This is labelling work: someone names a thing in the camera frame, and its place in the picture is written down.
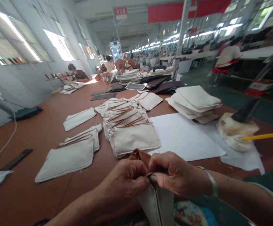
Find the power cord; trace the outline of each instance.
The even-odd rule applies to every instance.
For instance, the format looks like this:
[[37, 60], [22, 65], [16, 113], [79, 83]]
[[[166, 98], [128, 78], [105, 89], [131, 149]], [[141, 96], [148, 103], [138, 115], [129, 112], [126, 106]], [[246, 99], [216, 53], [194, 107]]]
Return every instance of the power cord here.
[[4, 99], [4, 101], [8, 102], [9, 103], [9, 106], [10, 106], [10, 109], [12, 110], [13, 112], [13, 115], [14, 115], [14, 123], [15, 123], [15, 129], [14, 129], [14, 132], [12, 133], [11, 137], [9, 138], [8, 142], [3, 146], [3, 148], [0, 150], [0, 154], [2, 153], [2, 151], [5, 149], [5, 147], [10, 143], [11, 139], [13, 138], [16, 130], [17, 130], [17, 122], [16, 122], [16, 115], [15, 115], [15, 111], [14, 109], [12, 108], [12, 103], [7, 101], [6, 99]]

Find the bracelet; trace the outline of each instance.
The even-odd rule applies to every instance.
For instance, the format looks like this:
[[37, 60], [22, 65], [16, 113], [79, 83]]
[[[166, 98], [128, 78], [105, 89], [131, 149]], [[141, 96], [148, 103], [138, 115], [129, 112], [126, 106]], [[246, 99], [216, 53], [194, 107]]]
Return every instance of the bracelet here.
[[216, 197], [218, 198], [218, 194], [219, 194], [219, 191], [218, 191], [218, 184], [217, 182], [215, 181], [214, 177], [206, 170], [206, 168], [204, 167], [201, 167], [201, 166], [197, 166], [198, 168], [202, 169], [204, 172], [206, 172], [212, 182], [212, 187], [213, 187], [213, 194], [211, 196], [206, 196], [207, 198], [209, 197]]

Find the brown work table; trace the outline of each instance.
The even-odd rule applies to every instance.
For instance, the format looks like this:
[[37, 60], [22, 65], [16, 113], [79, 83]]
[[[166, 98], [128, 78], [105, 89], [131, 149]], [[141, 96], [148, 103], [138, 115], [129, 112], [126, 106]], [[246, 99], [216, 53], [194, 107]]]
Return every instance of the brown work table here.
[[[55, 148], [64, 139], [72, 137], [87, 128], [103, 122], [97, 114], [94, 118], [66, 132], [63, 122], [68, 115], [78, 113], [90, 107], [97, 107], [106, 100], [90, 101], [91, 93], [105, 90], [111, 84], [97, 82], [89, 84], [72, 94], [58, 93], [38, 106], [43, 111], [33, 118], [18, 122], [17, 131], [0, 155], [0, 168], [15, 158], [24, 149], [33, 149], [17, 166], [14, 172], [6, 176], [0, 184], [0, 225], [30, 225], [44, 218], [53, 218], [77, 197], [95, 188], [117, 164], [111, 146], [104, 136], [99, 134], [100, 150], [95, 153], [90, 167], [75, 173], [67, 174], [43, 183], [35, 183], [35, 177], [42, 167], [50, 149]], [[137, 91], [126, 90], [117, 93], [116, 98], [131, 98]], [[163, 99], [169, 95], [160, 95]], [[166, 101], [147, 112], [149, 117], [176, 113]], [[216, 110], [221, 116], [224, 112], [235, 112], [234, 109], [222, 106]], [[273, 126], [254, 120], [260, 127], [257, 134], [273, 133]], [[9, 122], [0, 128], [0, 150], [10, 138], [14, 123]], [[255, 142], [266, 172], [273, 170], [273, 138]], [[225, 163], [220, 158], [192, 161], [225, 175], [245, 178], [258, 175], [259, 171], [244, 171]]]

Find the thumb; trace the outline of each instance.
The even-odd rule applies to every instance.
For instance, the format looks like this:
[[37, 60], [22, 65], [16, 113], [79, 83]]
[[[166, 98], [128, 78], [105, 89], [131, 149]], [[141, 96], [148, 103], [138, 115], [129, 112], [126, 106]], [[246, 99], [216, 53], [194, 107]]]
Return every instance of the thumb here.
[[138, 177], [136, 180], [132, 180], [132, 186], [134, 188], [135, 194], [144, 191], [149, 184], [150, 180], [147, 177]]
[[154, 173], [151, 175], [150, 180], [158, 183], [161, 188], [172, 190], [172, 180], [169, 175], [164, 173]]

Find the sign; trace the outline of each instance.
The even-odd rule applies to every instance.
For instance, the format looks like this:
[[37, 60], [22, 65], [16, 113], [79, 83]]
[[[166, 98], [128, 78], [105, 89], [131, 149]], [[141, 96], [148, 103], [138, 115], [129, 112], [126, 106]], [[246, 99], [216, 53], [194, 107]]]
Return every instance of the sign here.
[[193, 28], [193, 29], [190, 30], [189, 37], [194, 36], [196, 34], [197, 34], [197, 28]]
[[133, 39], [133, 38], [140, 38], [140, 37], [147, 37], [147, 33], [141, 33], [141, 34], [135, 34], [135, 35], [127, 35], [120, 37], [120, 40], [126, 40], [126, 39]]
[[128, 20], [128, 14], [127, 14], [127, 7], [126, 6], [114, 8], [114, 13], [115, 13], [115, 19], [117, 21]]
[[[203, 17], [214, 13], [223, 14], [232, 0], [191, 0], [188, 18]], [[181, 20], [183, 3], [148, 6], [148, 23]]]

